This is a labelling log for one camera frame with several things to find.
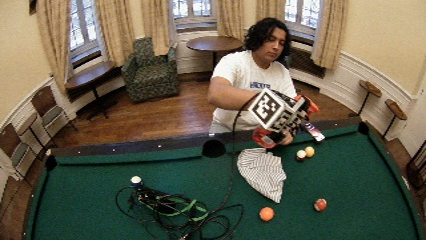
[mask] hand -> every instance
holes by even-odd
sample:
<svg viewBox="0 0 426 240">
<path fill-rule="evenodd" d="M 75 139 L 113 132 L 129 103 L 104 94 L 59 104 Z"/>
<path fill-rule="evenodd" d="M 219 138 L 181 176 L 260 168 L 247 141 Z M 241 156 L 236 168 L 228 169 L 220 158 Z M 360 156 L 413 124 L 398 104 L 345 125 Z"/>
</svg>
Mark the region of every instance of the hand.
<svg viewBox="0 0 426 240">
<path fill-rule="evenodd" d="M 284 139 L 278 143 L 280 145 L 289 145 L 293 142 L 293 136 L 288 130 L 284 131 Z"/>
</svg>

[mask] black cable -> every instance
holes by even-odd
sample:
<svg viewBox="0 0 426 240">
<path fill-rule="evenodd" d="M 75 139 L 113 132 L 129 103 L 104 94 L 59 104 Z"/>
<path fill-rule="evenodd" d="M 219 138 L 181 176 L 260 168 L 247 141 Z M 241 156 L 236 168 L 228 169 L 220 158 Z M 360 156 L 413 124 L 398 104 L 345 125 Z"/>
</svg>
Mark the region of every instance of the black cable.
<svg viewBox="0 0 426 240">
<path fill-rule="evenodd" d="M 231 193 L 232 193 L 232 187 L 233 187 L 233 182 L 235 182 L 235 172 L 236 172 L 236 167 L 235 167 L 235 160 L 236 160 L 236 125 L 237 125 L 237 120 L 241 116 L 241 112 L 244 111 L 245 107 L 248 106 L 248 104 L 252 102 L 252 100 L 259 96 L 260 93 L 257 93 L 247 102 L 245 104 L 241 106 L 237 115 L 235 117 L 235 122 L 233 122 L 233 128 L 232 128 L 232 160 L 231 160 L 231 180 L 229 180 L 229 184 L 228 184 L 228 191 L 227 191 L 227 195 L 224 197 L 224 200 L 220 204 L 220 206 L 211 212 L 208 213 L 207 217 L 197 223 L 197 221 L 193 221 L 195 219 L 195 214 L 196 214 L 196 210 L 197 207 L 193 207 L 191 209 L 191 213 L 187 214 L 185 212 L 183 212 L 180 209 L 177 209 L 176 207 L 173 207 L 173 201 L 172 199 L 181 199 L 183 200 L 183 204 L 191 204 L 191 199 L 188 199 L 187 197 L 184 197 L 183 195 L 175 194 L 175 195 L 168 195 L 164 194 L 153 189 L 149 189 L 147 187 L 144 187 L 144 190 L 139 189 L 137 187 L 129 186 L 129 187 L 124 187 L 121 190 L 119 190 L 117 194 L 116 194 L 116 205 L 117 208 L 120 209 L 120 211 L 131 218 L 136 219 L 140 223 L 157 223 L 160 224 L 161 228 L 164 229 L 164 231 L 167 232 L 168 236 L 171 239 L 175 239 L 172 237 L 176 237 L 179 239 L 187 239 L 188 237 L 193 236 L 193 234 L 199 231 L 200 232 L 200 239 L 204 240 L 217 240 L 217 239 L 225 239 L 228 238 L 232 233 L 235 232 L 235 230 L 237 229 L 241 220 L 243 220 L 243 216 L 244 216 L 244 205 L 243 204 L 235 204 L 232 206 L 225 207 L 225 204 L 229 200 L 231 197 Z M 141 219 L 137 216 L 131 215 L 128 212 L 125 212 L 119 204 L 119 196 L 121 195 L 121 193 L 124 192 L 124 190 L 127 189 L 137 189 L 136 191 L 133 191 L 131 198 L 128 200 L 129 202 L 129 210 L 133 207 L 141 208 L 141 205 L 137 204 L 137 202 L 143 202 L 145 204 L 145 207 L 149 206 L 152 208 L 153 211 L 153 218 L 155 220 L 145 220 Z M 200 201 L 197 201 L 197 203 L 203 206 L 204 209 L 207 209 L 205 204 Z M 225 215 L 217 215 L 217 213 L 223 210 L 231 209 L 231 208 L 236 208 L 240 207 L 241 211 L 240 211 L 240 217 L 239 217 L 239 221 L 235 224 L 233 227 L 231 227 L 231 222 L 229 222 L 229 218 Z M 184 217 L 187 217 L 187 222 L 184 222 L 183 224 L 175 224 L 175 222 L 172 221 L 171 218 L 165 218 L 167 220 L 169 220 L 169 223 L 165 223 L 163 221 L 164 217 L 164 210 L 171 210 L 175 213 L 179 213 L 180 215 L 183 215 Z M 204 237 L 204 231 L 203 228 L 207 226 L 207 224 L 217 224 L 220 225 L 227 231 L 224 231 L 221 234 L 219 234 L 219 236 L 216 237 L 211 237 L 207 238 Z M 145 229 L 149 233 L 149 235 L 152 237 L 155 237 L 155 235 L 149 232 L 147 226 Z M 180 236 L 176 235 L 176 233 L 173 231 L 177 230 L 184 230 L 183 233 L 180 234 Z"/>
</svg>

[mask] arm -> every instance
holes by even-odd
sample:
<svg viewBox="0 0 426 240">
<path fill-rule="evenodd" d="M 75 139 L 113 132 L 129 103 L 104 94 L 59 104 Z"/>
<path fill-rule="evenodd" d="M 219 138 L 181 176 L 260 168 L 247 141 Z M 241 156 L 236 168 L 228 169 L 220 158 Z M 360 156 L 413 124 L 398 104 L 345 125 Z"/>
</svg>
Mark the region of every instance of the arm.
<svg viewBox="0 0 426 240">
<path fill-rule="evenodd" d="M 240 110 L 257 92 L 236 88 L 228 79 L 213 77 L 211 79 L 208 101 L 216 107 L 227 110 Z"/>
</svg>

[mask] wooden table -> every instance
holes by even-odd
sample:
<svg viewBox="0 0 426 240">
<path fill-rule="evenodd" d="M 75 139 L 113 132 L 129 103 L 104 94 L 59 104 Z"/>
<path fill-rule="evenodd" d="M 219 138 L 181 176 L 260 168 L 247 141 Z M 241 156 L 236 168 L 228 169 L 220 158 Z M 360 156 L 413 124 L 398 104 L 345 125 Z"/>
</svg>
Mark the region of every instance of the wooden table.
<svg viewBox="0 0 426 240">
<path fill-rule="evenodd" d="M 213 52 L 215 69 L 217 63 L 217 53 L 232 52 L 241 49 L 243 42 L 233 37 L 207 36 L 189 40 L 187 43 L 187 47 L 192 50 Z"/>
<path fill-rule="evenodd" d="M 108 118 L 107 109 L 117 104 L 117 101 L 109 102 L 107 104 L 103 103 L 96 90 L 96 87 L 104 80 L 105 75 L 115 69 L 115 66 L 115 62 L 112 61 L 100 62 L 73 75 L 65 83 L 65 88 L 68 90 L 81 88 L 84 86 L 89 86 L 92 89 L 92 92 L 95 94 L 95 101 L 97 103 L 97 109 L 88 116 L 88 120 L 91 120 L 100 113 L 103 113 L 105 118 Z"/>
</svg>

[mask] billiard ball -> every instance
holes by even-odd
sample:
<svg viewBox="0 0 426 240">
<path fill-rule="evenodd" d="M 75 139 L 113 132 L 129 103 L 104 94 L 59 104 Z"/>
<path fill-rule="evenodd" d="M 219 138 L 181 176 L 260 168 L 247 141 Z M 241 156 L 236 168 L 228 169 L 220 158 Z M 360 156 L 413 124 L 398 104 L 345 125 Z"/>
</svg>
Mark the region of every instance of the billiard ball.
<svg viewBox="0 0 426 240">
<path fill-rule="evenodd" d="M 298 150 L 296 153 L 296 157 L 298 161 L 304 161 L 306 159 L 306 152 L 305 150 Z"/>
<path fill-rule="evenodd" d="M 314 203 L 314 208 L 318 212 L 322 212 L 328 208 L 328 201 L 320 198 Z"/>
<path fill-rule="evenodd" d="M 274 217 L 274 210 L 271 207 L 264 207 L 260 212 L 260 217 L 264 222 L 268 222 Z"/>
<path fill-rule="evenodd" d="M 310 146 L 305 148 L 305 152 L 306 152 L 306 157 L 309 158 L 316 154 L 316 150 Z"/>
</svg>

